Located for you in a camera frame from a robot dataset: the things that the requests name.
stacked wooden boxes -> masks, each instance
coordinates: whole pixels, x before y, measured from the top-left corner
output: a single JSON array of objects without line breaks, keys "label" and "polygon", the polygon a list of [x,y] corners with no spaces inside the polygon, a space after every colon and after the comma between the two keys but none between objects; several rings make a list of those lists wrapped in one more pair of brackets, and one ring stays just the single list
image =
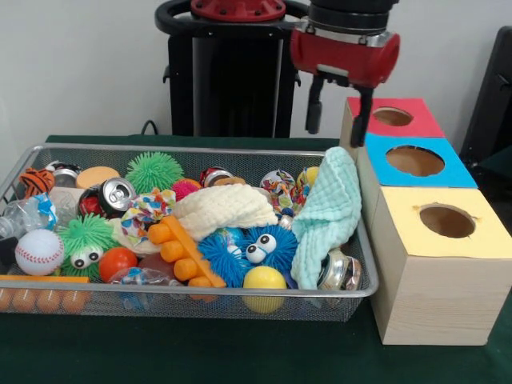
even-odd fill
[{"label": "stacked wooden boxes", "polygon": [[[358,100],[346,104],[348,149]],[[510,291],[512,240],[420,99],[376,99],[352,150],[378,264],[384,344],[483,345]]]}]

green tablecloth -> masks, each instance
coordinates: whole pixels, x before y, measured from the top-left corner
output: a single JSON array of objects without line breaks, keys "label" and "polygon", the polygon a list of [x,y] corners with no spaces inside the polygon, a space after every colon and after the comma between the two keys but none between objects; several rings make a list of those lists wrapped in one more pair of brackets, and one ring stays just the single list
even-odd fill
[{"label": "green tablecloth", "polygon": [[[324,150],[336,140],[59,137],[48,142]],[[383,346],[370,303],[346,324],[0,315],[2,382],[511,383],[512,299],[483,347]]]}]

metal wire basket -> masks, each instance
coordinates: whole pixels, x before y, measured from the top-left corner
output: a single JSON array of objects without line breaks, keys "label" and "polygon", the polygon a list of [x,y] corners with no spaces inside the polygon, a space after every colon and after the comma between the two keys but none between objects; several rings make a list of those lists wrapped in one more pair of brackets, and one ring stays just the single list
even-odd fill
[{"label": "metal wire basket", "polygon": [[[201,170],[209,166],[221,166],[244,177],[251,185],[259,184],[270,170],[280,168],[297,175],[305,166],[320,165],[323,158],[321,152],[43,144],[28,149],[0,185],[0,211],[9,200],[22,198],[23,188],[18,183],[18,176],[29,166],[41,169],[54,160],[60,160],[83,168],[110,166],[124,175],[128,162],[146,151],[171,154],[182,165],[188,178],[197,178]],[[0,290],[4,289],[10,297],[33,295],[34,300],[42,290],[46,293],[52,290],[60,301],[51,311],[56,314],[345,322],[361,300],[371,296],[378,287],[374,258],[362,221],[342,250],[358,259],[363,266],[359,290],[246,290],[27,281],[0,281]],[[18,272],[16,267],[11,271],[13,274]],[[11,304],[2,303],[0,300],[0,311],[4,312],[45,312],[36,305],[15,306],[14,299]]]}]

white baseball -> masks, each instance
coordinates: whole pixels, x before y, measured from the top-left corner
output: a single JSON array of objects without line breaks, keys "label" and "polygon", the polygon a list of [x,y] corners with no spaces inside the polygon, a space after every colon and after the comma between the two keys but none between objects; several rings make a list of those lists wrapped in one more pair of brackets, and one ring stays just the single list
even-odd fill
[{"label": "white baseball", "polygon": [[16,263],[26,274],[51,274],[64,261],[64,245],[50,230],[33,230],[16,246]]}]

googly eye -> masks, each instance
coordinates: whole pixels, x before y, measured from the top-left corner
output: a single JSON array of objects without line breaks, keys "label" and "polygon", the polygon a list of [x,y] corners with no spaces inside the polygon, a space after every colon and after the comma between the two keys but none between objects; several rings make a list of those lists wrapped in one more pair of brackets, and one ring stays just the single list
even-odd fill
[{"label": "googly eye", "polygon": [[251,244],[246,250],[247,260],[253,264],[259,264],[266,257],[266,252],[256,244]]},{"label": "googly eye", "polygon": [[83,250],[72,254],[70,261],[71,265],[74,266],[77,270],[83,270],[84,268],[90,266],[92,263],[92,261],[88,258],[88,254]]},{"label": "googly eye", "polygon": [[256,241],[256,245],[264,249],[268,254],[274,252],[278,243],[275,241],[275,237],[271,234],[262,234]]},{"label": "googly eye", "polygon": [[91,246],[85,249],[85,252],[88,252],[87,257],[92,262],[99,262],[99,260],[103,257],[103,250],[99,246]]},{"label": "googly eye", "polygon": [[242,255],[242,250],[233,244],[227,246],[227,251],[230,254],[232,254],[233,256],[241,256]]}]

